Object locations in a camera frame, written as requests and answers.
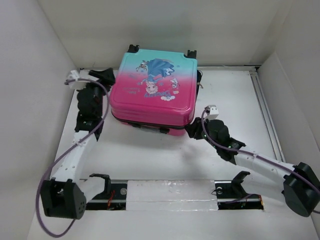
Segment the pink teal kids suitcase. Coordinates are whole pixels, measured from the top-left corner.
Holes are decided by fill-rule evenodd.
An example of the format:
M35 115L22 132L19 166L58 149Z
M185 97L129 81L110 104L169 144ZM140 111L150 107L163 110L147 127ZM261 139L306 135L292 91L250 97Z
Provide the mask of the pink teal kids suitcase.
M111 113L135 128L183 136L194 119L201 78L196 50L182 53L131 44L111 88Z

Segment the aluminium side rail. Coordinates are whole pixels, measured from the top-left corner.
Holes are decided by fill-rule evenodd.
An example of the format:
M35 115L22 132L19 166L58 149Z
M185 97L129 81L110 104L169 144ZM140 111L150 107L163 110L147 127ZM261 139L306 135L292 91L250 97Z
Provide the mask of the aluminium side rail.
M262 118L264 121L264 124L266 126L267 129L267 133L272 145L272 149L275 155L275 158L278 161L282 161L282 162L286 162L285 160L285 156L283 154L283 150L275 129L275 125L273 123L272 120L272 116L270 113L270 110L268 108L268 104L262 89L262 85L260 83L260 79L259 79L259 75L258 75L258 71L257 69L254 67L250 72L250 77L251 77L251 81L252 81L252 85L257 97L257 101L260 107L260 111L262 113Z

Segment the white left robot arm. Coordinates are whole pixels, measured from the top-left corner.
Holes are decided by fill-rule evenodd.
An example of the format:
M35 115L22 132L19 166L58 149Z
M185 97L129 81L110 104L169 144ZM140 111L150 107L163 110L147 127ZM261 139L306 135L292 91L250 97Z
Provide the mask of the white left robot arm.
M73 140L58 163L56 172L43 181L40 188L45 216L79 220L84 215L87 203L96 196L107 198L111 194L111 179L107 174L93 173L87 180L81 174L89 154L97 144L103 130L108 109L103 109L103 98L115 84L114 70L90 70L89 76L80 77L72 70L65 85L77 91L76 126Z

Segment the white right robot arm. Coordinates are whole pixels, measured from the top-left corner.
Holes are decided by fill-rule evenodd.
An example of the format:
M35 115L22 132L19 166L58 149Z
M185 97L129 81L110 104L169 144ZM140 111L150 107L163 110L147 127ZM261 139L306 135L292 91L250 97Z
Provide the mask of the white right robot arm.
M251 151L245 143L232 138L219 119L197 117L185 130L190 138L207 141L221 159L248 169L232 180L231 191L235 196L268 196L286 203L302 217L315 212L320 203L320 181L308 164L285 163Z

